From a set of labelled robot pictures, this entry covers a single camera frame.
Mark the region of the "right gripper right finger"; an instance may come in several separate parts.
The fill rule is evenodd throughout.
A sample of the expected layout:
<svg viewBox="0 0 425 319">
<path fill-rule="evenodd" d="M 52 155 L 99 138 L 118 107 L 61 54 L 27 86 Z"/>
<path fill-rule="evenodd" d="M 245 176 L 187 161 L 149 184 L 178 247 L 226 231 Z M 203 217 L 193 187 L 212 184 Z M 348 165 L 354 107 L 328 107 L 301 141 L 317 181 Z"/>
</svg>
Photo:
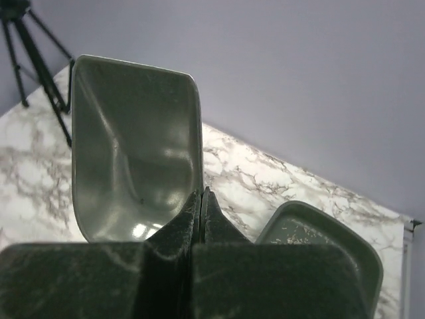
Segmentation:
<svg viewBox="0 0 425 319">
<path fill-rule="evenodd" d="M 341 249 L 252 243 L 209 189 L 199 239 L 192 250 L 193 318 L 371 318 Z"/>
</svg>

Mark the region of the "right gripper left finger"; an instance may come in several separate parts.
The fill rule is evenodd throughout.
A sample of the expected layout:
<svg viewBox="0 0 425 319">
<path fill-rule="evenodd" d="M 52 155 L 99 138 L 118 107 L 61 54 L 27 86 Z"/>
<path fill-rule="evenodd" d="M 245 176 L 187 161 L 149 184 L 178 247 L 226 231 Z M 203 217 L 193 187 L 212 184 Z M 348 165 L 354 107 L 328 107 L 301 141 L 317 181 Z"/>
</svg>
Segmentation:
<svg viewBox="0 0 425 319">
<path fill-rule="evenodd" d="M 1 252 L 2 318 L 189 318 L 201 195 L 142 242 L 22 243 Z"/>
</svg>

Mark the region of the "silver metal litter scoop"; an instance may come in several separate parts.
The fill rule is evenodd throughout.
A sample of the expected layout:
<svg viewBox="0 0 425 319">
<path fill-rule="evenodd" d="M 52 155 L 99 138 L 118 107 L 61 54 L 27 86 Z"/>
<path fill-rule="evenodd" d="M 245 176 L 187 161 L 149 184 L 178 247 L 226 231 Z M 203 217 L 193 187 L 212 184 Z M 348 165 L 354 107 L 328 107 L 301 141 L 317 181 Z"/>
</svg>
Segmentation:
<svg viewBox="0 0 425 319">
<path fill-rule="evenodd" d="M 72 71 L 72 202 L 88 242 L 142 241 L 204 187 L 190 74 L 82 55 Z"/>
</svg>

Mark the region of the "dark green litter tray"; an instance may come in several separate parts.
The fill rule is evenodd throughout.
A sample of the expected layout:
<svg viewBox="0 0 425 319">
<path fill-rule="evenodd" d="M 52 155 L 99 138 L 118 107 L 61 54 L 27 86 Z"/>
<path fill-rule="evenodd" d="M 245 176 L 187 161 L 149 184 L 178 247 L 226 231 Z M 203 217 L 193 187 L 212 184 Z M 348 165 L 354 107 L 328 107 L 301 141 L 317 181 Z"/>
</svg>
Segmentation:
<svg viewBox="0 0 425 319">
<path fill-rule="evenodd" d="M 288 201 L 276 209 L 256 243 L 338 247 L 354 266 L 370 317 L 374 317 L 383 264 L 371 244 L 336 218 L 302 201 Z"/>
</svg>

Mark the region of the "black perforated music stand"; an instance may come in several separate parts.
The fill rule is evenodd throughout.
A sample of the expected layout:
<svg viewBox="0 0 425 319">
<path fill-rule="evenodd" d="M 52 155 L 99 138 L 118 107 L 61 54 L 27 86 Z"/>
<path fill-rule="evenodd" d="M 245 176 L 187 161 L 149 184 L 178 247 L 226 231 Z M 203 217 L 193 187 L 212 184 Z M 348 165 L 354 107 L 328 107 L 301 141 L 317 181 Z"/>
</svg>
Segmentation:
<svg viewBox="0 0 425 319">
<path fill-rule="evenodd" d="M 68 99 L 65 100 L 60 93 L 58 86 L 53 80 L 53 76 L 48 69 L 44 58 L 32 38 L 29 29 L 24 23 L 24 16 L 28 15 L 44 32 L 44 34 L 53 42 L 56 48 L 68 60 Z M 1 2 L 1 26 L 5 37 L 9 57 L 11 59 L 11 66 L 13 68 L 17 87 L 21 97 L 21 104 L 23 107 L 28 108 L 29 103 L 25 96 L 25 90 L 22 81 L 22 73 L 26 74 L 29 78 L 39 83 L 44 89 L 52 110 L 58 120 L 61 130 L 66 139 L 68 147 L 72 146 L 71 135 L 64 123 L 62 116 L 69 114 L 71 111 L 70 99 L 72 93 L 72 69 L 75 64 L 74 57 L 62 45 L 62 43 L 53 35 L 52 31 L 41 21 L 41 18 L 31 9 L 30 1 L 2 1 Z M 35 74 L 31 74 L 24 66 L 22 66 L 16 56 L 15 47 L 13 44 L 11 32 L 9 27 L 13 26 L 21 40 L 23 48 L 35 70 Z"/>
</svg>

